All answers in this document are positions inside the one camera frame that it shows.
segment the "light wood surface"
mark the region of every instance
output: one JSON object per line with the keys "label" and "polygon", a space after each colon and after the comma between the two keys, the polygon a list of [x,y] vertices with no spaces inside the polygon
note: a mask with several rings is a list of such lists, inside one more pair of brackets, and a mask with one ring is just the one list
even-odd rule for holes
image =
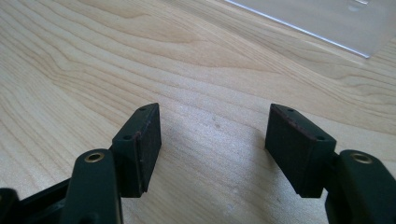
{"label": "light wood surface", "polygon": [[264,149],[294,107],[396,176],[396,39],[371,59],[226,2],[0,1],[0,187],[21,198],[109,147],[141,105],[163,147],[125,223],[327,223]]}

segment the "transparent plastic sheet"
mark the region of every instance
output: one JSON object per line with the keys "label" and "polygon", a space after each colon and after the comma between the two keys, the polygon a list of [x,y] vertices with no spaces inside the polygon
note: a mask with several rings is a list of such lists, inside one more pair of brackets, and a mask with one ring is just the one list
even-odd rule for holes
{"label": "transparent plastic sheet", "polygon": [[369,58],[396,36],[396,0],[226,0]]}

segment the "wooden table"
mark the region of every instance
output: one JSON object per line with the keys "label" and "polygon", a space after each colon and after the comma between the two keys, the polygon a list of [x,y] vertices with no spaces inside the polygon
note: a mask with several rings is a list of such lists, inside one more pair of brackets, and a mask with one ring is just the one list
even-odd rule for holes
{"label": "wooden table", "polygon": [[109,147],[141,105],[163,147],[125,223],[327,223],[264,149],[271,103],[396,175],[396,39],[371,59],[223,1],[0,2],[0,187],[21,198]]}

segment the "wood grain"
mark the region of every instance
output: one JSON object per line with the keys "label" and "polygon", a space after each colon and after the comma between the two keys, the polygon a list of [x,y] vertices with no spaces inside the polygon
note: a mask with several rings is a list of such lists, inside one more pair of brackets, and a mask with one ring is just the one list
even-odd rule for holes
{"label": "wood grain", "polygon": [[295,107],[396,175],[396,39],[369,60],[217,0],[0,1],[0,187],[22,198],[109,147],[141,105],[163,147],[125,223],[327,223],[264,150]]}

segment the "clear acrylic sheet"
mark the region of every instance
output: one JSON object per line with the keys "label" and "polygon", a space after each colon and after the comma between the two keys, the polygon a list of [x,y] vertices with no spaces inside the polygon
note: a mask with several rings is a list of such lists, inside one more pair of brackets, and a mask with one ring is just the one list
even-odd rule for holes
{"label": "clear acrylic sheet", "polygon": [[226,0],[365,58],[396,35],[396,0]]}

